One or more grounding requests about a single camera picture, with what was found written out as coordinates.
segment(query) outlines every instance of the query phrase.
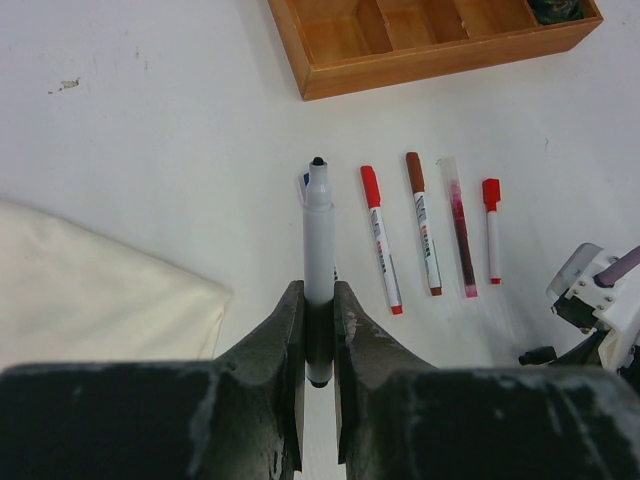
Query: brown marker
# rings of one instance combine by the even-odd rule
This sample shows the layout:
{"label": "brown marker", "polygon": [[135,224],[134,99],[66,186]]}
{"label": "brown marker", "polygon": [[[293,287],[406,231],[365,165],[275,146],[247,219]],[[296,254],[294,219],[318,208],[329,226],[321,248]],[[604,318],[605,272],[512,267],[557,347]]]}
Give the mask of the brown marker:
{"label": "brown marker", "polygon": [[442,280],[440,279],[440,268],[436,257],[436,246],[433,243],[429,217],[427,216],[426,197],[424,194],[424,176],[420,157],[415,152],[407,153],[407,169],[409,170],[409,180],[413,191],[413,201],[416,206],[416,216],[418,217],[418,228],[420,229],[420,243],[424,254],[424,265],[427,269],[427,280],[429,289],[434,297],[442,295]]}

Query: red marker cap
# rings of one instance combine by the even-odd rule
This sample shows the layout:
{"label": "red marker cap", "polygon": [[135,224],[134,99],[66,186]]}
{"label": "red marker cap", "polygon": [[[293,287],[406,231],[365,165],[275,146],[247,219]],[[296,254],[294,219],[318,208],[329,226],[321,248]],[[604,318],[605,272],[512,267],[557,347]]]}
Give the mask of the red marker cap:
{"label": "red marker cap", "polygon": [[364,194],[367,196],[367,205],[369,208],[380,206],[380,190],[378,189],[378,181],[376,180],[376,172],[373,167],[365,165],[360,168],[362,175],[362,184],[364,185]]}
{"label": "red marker cap", "polygon": [[482,196],[487,212],[497,212],[500,199],[500,180],[489,178],[482,182]]}

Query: marker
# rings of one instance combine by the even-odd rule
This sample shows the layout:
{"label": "marker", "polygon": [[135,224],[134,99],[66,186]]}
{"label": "marker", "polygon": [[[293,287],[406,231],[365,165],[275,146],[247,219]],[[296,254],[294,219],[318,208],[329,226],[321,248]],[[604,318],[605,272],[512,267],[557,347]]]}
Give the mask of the marker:
{"label": "marker", "polygon": [[427,280],[429,289],[434,297],[442,295],[442,280],[440,279],[440,268],[436,257],[436,246],[429,236],[432,234],[427,215],[427,203],[424,194],[424,176],[420,157],[415,152],[407,153],[407,169],[409,170],[409,180],[413,191],[413,201],[416,206],[416,216],[418,217],[418,228],[420,229],[420,242],[422,243],[422,253],[424,254],[424,265],[427,269]]}
{"label": "marker", "polygon": [[[300,192],[302,192],[302,201],[304,202],[306,193],[307,193],[307,185],[309,185],[309,172],[304,175],[300,175]],[[333,262],[333,281],[337,282],[340,280],[340,274],[338,273],[338,265],[336,262]]]}
{"label": "marker", "polygon": [[487,207],[487,234],[489,237],[489,278],[493,285],[502,283],[500,274],[500,238],[498,234],[498,202],[500,180],[489,178],[482,182],[482,196]]}
{"label": "marker", "polygon": [[324,387],[333,372],[334,206],[327,163],[309,164],[309,185],[303,208],[305,358],[307,378]]}
{"label": "marker", "polygon": [[373,168],[366,165],[360,169],[362,175],[362,184],[364,185],[364,193],[367,197],[369,206],[369,214],[371,215],[371,225],[373,226],[373,235],[376,240],[376,250],[380,261],[380,269],[384,286],[387,291],[387,298],[391,313],[400,315],[402,313],[402,299],[400,298],[400,290],[398,289],[398,280],[393,267],[393,259],[391,258],[391,249],[389,248],[389,240],[387,240],[387,232],[382,221],[382,209],[380,208],[380,190],[378,189],[378,181],[376,180],[376,172]]}
{"label": "marker", "polygon": [[462,191],[460,190],[460,178],[456,161],[453,157],[444,158],[438,161],[442,167],[442,178],[449,193],[451,203],[451,214],[458,240],[458,251],[460,252],[460,263],[462,264],[462,278],[464,280],[464,293],[467,298],[478,296],[476,288],[476,278],[473,274],[473,264],[471,263],[471,252],[469,251],[469,239],[467,238],[467,223],[464,219],[464,206],[462,204]]}

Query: transparent red pen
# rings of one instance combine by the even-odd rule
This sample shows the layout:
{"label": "transparent red pen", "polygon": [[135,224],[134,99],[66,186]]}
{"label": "transparent red pen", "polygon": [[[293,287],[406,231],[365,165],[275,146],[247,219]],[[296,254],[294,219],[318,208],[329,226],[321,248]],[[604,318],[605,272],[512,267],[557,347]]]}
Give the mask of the transparent red pen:
{"label": "transparent red pen", "polygon": [[473,263],[471,262],[471,251],[469,250],[469,239],[467,235],[467,223],[464,218],[464,206],[462,204],[462,190],[460,189],[460,179],[456,161],[453,157],[441,159],[439,162],[442,169],[442,178],[447,187],[449,202],[451,203],[451,214],[453,225],[458,240],[458,251],[460,252],[460,264],[462,266],[462,279],[464,280],[464,293],[467,298],[478,296],[476,278],[473,273]]}

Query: wooden tray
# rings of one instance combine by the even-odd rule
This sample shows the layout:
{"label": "wooden tray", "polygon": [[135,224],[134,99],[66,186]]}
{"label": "wooden tray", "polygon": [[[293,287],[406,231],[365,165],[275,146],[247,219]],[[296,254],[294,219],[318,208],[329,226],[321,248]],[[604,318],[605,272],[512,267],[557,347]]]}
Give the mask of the wooden tray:
{"label": "wooden tray", "polygon": [[527,0],[269,0],[304,100],[565,52],[602,23],[542,26]]}

